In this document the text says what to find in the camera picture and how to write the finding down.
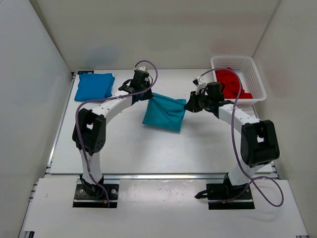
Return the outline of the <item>teal t shirt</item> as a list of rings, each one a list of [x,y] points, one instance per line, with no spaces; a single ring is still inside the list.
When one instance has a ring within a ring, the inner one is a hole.
[[[157,93],[153,95],[148,101],[142,124],[179,133],[185,116],[186,99],[174,99]]]

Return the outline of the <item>red t shirt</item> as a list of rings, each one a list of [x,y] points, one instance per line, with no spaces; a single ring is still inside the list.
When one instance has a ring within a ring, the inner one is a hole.
[[[240,84],[233,72],[228,70],[216,70],[216,79],[222,85],[222,92],[226,99],[236,99],[239,93]]]

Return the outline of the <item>blue t shirt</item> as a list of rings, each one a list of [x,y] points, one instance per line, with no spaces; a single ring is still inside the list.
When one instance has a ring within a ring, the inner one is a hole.
[[[81,74],[74,100],[84,102],[109,98],[112,96],[114,81],[112,73]]]

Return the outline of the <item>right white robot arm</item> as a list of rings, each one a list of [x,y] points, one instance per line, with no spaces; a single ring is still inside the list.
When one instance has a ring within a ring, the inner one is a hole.
[[[240,149],[234,147],[237,166],[227,173],[220,184],[213,185],[197,194],[197,199],[209,196],[221,202],[239,197],[252,182],[254,174],[263,166],[279,158],[280,152],[275,127],[270,120],[259,120],[237,108],[236,103],[226,100],[219,82],[193,81],[196,90],[184,109],[193,113],[206,111],[231,126],[231,132],[239,132]]]

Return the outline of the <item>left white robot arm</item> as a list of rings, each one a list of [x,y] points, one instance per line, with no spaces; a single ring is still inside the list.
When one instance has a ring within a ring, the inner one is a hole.
[[[151,86],[144,83],[140,86],[122,85],[113,96],[88,100],[76,109],[72,140],[82,159],[83,173],[80,181],[91,198],[109,200],[100,164],[100,151],[106,143],[107,124],[136,102],[152,97]]]

